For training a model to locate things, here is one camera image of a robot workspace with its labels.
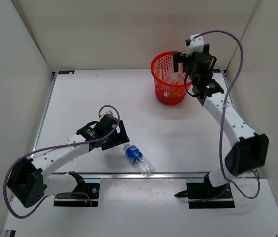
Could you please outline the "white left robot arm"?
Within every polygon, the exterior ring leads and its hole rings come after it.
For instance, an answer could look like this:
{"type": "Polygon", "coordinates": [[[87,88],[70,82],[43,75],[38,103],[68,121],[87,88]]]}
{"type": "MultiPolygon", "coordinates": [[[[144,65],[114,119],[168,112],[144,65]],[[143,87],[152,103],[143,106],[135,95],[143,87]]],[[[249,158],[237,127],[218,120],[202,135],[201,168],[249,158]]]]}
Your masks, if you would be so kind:
{"type": "Polygon", "coordinates": [[[25,208],[34,206],[48,195],[69,193],[78,198],[85,191],[85,182],[79,174],[74,171],[57,176],[52,174],[93,149],[107,150],[129,141],[123,121],[105,114],[99,121],[77,130],[63,148],[20,160],[12,169],[7,186],[25,208]]]}

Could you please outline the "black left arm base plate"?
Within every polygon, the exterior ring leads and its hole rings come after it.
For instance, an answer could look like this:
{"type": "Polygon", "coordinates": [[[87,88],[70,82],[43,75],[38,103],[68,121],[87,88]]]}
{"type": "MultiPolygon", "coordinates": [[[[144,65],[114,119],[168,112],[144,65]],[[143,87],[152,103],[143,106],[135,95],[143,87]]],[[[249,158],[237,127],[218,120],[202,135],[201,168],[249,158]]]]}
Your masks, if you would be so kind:
{"type": "Polygon", "coordinates": [[[61,193],[54,197],[54,207],[98,207],[100,179],[87,179],[85,184],[74,189],[72,194],[61,193]]]}

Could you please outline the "large clear plastic bottle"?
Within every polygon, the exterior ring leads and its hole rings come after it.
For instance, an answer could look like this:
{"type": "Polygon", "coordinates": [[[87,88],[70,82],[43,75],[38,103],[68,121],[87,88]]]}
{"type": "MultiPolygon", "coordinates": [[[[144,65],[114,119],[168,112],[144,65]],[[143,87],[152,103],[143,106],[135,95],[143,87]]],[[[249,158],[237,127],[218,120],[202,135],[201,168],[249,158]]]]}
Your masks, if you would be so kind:
{"type": "Polygon", "coordinates": [[[170,60],[165,82],[172,85],[177,85],[180,82],[179,72],[174,72],[173,59],[170,60]]]}

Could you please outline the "red mesh plastic bin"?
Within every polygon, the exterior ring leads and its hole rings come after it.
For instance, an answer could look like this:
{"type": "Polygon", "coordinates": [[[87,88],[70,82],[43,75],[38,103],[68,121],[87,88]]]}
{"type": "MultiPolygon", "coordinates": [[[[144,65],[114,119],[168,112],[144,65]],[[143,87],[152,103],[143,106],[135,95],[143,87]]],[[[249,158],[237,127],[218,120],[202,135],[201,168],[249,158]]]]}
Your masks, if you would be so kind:
{"type": "Polygon", "coordinates": [[[173,53],[168,51],[157,55],[151,62],[150,70],[158,101],[170,106],[181,103],[187,95],[186,90],[191,88],[191,80],[186,77],[182,63],[174,72],[173,53]]]}

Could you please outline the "black label sticker, left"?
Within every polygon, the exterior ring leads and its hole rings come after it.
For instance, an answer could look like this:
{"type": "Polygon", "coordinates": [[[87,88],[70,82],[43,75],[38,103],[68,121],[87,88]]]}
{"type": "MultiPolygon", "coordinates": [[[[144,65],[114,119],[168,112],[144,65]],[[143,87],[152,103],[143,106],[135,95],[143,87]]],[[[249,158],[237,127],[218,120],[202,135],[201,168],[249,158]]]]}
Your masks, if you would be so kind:
{"type": "Polygon", "coordinates": [[[75,70],[59,70],[59,75],[72,75],[75,73],[75,70]]]}

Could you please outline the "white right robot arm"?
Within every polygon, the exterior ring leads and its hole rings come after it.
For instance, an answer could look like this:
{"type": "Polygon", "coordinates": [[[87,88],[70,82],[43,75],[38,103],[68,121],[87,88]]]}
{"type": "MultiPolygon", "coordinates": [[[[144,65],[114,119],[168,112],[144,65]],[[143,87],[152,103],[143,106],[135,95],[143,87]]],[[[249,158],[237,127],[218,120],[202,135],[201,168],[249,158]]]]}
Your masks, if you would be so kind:
{"type": "Polygon", "coordinates": [[[257,134],[228,103],[228,95],[213,78],[216,57],[209,53],[209,44],[191,54],[173,52],[173,68],[182,66],[186,78],[191,79],[193,97],[220,123],[231,150],[220,159],[220,167],[204,177],[203,193],[216,196],[221,187],[237,176],[265,165],[269,139],[257,134]]]}

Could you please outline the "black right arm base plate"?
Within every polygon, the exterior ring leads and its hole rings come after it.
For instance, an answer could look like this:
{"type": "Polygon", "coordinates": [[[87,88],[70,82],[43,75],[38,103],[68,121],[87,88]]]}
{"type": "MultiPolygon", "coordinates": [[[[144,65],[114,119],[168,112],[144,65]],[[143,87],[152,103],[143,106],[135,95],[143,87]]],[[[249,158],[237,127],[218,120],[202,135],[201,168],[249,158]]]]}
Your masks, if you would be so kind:
{"type": "Polygon", "coordinates": [[[209,188],[204,183],[187,183],[187,189],[176,198],[188,198],[189,209],[233,209],[233,195],[229,184],[209,188]]]}

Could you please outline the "clear bottle blue label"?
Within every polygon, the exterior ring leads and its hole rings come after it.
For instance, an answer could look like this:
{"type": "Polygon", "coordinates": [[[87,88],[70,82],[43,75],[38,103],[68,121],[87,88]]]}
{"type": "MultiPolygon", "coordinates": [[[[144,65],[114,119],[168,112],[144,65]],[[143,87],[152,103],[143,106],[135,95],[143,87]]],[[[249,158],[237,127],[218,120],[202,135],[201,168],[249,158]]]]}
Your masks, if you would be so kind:
{"type": "Polygon", "coordinates": [[[123,144],[123,150],[133,166],[143,175],[144,178],[150,177],[154,172],[154,166],[147,160],[140,149],[130,143],[123,144]]]}

